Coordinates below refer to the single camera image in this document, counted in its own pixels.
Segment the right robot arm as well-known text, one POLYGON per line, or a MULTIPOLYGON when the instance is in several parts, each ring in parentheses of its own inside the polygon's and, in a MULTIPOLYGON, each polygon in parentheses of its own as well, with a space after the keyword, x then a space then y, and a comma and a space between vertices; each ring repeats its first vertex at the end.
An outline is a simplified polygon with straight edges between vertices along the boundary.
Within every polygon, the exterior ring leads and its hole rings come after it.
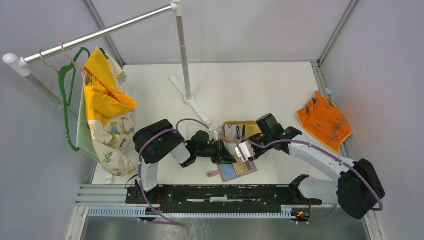
POLYGON ((296 157, 312 165, 329 179, 309 175, 298 177, 289 189, 289 199, 302 204, 307 199, 341 207, 350 217, 360 220, 368 212, 381 212, 386 193, 374 166, 366 159, 352 160, 324 149, 295 127, 283 128, 272 114, 256 121, 260 132, 236 137, 235 149, 244 161, 254 161, 275 150, 296 157))

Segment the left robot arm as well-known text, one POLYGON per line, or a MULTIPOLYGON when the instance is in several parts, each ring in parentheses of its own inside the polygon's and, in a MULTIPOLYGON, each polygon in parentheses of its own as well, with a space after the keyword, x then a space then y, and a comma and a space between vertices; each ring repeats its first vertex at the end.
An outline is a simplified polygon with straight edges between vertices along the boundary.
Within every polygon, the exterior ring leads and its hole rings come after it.
POLYGON ((237 160, 230 154, 221 139, 211 139, 208 132, 199 130, 189 140, 168 119, 138 130, 133 136, 139 157, 138 197, 145 204, 157 198, 159 162, 171 155, 182 167, 187 168, 197 158, 209 158, 216 165, 232 165, 237 160))

